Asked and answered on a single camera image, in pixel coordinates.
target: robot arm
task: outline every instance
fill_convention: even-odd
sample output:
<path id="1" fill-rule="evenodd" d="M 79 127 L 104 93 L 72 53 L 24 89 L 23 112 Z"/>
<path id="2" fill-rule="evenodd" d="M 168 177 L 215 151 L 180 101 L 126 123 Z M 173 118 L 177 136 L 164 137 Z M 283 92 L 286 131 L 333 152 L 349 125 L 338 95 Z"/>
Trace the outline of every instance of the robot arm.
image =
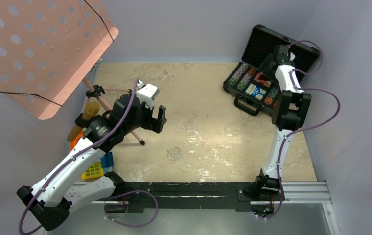
<path id="1" fill-rule="evenodd" d="M 272 113 L 275 132 L 268 161 L 262 167 L 256 181 L 245 190 L 246 194 L 254 198 L 265 199 L 278 194 L 280 189 L 278 178 L 282 176 L 282 166 L 293 138 L 293 135 L 287 136 L 303 126 L 310 106 L 311 95 L 294 88 L 300 87 L 294 71 L 294 58 L 295 55 L 289 52 L 287 45 L 278 45 L 274 53 L 270 54 L 258 68 L 264 76 L 279 83 L 281 93 Z"/>
<path id="2" fill-rule="evenodd" d="M 82 187 L 73 188 L 73 183 L 83 174 L 90 165 L 98 161 L 115 145 L 121 143 L 124 136 L 141 127 L 156 133 L 162 131 L 166 123 L 165 107 L 159 107 L 157 118 L 153 118 L 153 100 L 159 93 L 156 86 L 147 84 L 138 90 L 132 106 L 122 125 L 97 147 L 91 148 L 79 155 L 74 155 L 93 143 L 101 140 L 121 120 L 127 109 L 132 94 L 123 95 L 116 100 L 112 110 L 103 115 L 97 115 L 90 120 L 89 126 L 75 148 L 51 171 L 46 177 L 35 183 L 32 187 L 22 186 L 17 195 L 25 205 L 41 193 L 30 206 L 30 211 L 47 230 L 53 230 L 61 225 L 70 213 L 78 208 L 101 198 L 119 195 L 125 192 L 124 180 L 114 172 L 108 172 L 97 181 Z M 43 188 L 47 179 L 59 170 L 48 186 Z"/>

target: open case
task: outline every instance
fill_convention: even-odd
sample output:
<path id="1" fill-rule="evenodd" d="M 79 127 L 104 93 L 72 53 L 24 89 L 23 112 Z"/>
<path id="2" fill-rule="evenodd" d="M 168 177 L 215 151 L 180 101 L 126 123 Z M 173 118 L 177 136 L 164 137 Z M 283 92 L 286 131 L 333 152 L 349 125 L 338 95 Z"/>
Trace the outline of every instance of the open case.
<path id="1" fill-rule="evenodd" d="M 295 42 L 294 39 L 262 25 L 253 28 L 242 56 L 242 62 L 236 66 L 223 83 L 223 89 L 235 96 L 234 104 L 237 108 L 253 116 L 261 110 L 267 114 L 273 112 L 280 93 L 279 85 L 268 80 L 257 71 L 257 68 L 274 51 L 276 45 L 289 45 L 293 42 Z M 291 52 L 296 56 L 295 67 L 302 71 L 308 71 L 320 56 L 316 48 L 302 43 L 293 45 Z M 304 75 L 299 72 L 296 72 L 296 75 L 298 81 L 301 82 Z"/>

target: orange object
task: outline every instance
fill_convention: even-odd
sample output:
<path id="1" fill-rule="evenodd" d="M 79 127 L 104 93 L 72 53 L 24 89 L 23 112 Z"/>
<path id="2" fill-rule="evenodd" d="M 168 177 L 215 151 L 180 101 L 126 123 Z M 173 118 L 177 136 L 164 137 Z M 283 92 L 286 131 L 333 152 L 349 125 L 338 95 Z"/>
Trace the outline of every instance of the orange object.
<path id="1" fill-rule="evenodd" d="M 76 144 L 78 143 L 79 139 L 84 136 L 84 131 L 81 131 L 74 140 L 70 142 L 70 149 L 73 150 L 75 148 Z"/>

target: beige table surface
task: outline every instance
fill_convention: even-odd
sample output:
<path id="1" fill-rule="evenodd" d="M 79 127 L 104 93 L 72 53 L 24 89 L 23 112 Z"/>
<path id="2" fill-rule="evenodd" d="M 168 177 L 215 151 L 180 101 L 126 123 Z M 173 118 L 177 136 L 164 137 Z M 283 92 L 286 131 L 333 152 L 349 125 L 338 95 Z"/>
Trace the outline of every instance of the beige table surface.
<path id="1" fill-rule="evenodd" d="M 137 129 L 112 150 L 115 171 L 125 181 L 253 181 L 267 161 L 273 139 L 270 116 L 237 109 L 222 83 L 237 63 L 102 63 L 96 84 L 132 88 L 136 78 L 160 89 L 156 106 L 167 108 L 160 134 Z M 111 105 L 122 92 L 106 92 Z M 167 150 L 182 156 L 172 161 Z M 316 181 L 304 135 L 288 150 L 284 181 Z"/>

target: white wall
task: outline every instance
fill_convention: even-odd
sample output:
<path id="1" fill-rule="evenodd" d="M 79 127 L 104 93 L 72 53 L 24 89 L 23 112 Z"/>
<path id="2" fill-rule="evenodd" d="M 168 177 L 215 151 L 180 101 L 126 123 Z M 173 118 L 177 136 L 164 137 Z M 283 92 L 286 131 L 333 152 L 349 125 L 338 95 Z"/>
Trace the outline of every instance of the white wall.
<path id="1" fill-rule="evenodd" d="M 319 0 L 102 0 L 109 61 L 240 61 L 257 24 L 297 38 Z"/>
<path id="2" fill-rule="evenodd" d="M 303 86 L 334 91 L 339 116 L 305 133 L 319 180 L 327 180 L 342 234 L 372 234 L 372 0 L 322 0 L 301 38 L 321 45 L 325 62 Z M 313 93 L 310 126 L 335 102 Z"/>

